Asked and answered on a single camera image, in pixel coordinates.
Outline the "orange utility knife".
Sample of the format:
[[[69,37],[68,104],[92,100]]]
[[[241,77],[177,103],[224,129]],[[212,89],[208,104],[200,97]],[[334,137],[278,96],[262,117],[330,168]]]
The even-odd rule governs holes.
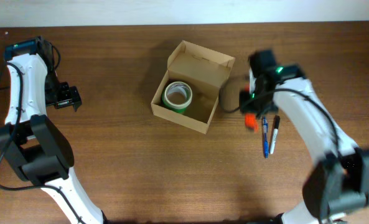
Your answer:
[[[247,85],[245,90],[253,97],[253,91],[251,90],[250,84]],[[258,122],[256,120],[256,115],[253,113],[245,113],[245,126],[249,129],[254,131],[255,133],[258,131]]]

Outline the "brown cardboard box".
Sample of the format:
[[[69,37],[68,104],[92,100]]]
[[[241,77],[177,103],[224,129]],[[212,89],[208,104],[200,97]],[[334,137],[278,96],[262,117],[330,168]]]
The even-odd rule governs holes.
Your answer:
[[[235,57],[182,41],[151,101],[153,115],[205,134]]]

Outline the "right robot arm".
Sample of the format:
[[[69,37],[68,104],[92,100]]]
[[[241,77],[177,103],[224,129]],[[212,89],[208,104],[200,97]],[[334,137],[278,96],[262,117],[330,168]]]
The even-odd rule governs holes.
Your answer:
[[[303,139],[313,170],[302,202],[270,223],[342,223],[369,207],[369,148],[362,149],[339,127],[318,99],[299,65],[280,65],[271,50],[249,56],[250,92],[239,110],[257,118],[282,111]]]

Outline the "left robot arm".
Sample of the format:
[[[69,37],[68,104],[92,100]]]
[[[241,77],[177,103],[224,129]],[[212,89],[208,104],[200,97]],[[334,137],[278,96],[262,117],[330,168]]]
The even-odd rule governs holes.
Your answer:
[[[70,223],[107,223],[77,178],[69,141],[47,116],[48,106],[77,110],[82,104],[77,88],[58,80],[60,61],[58,49],[41,36],[4,50],[11,84],[0,128],[0,189],[41,189]]]

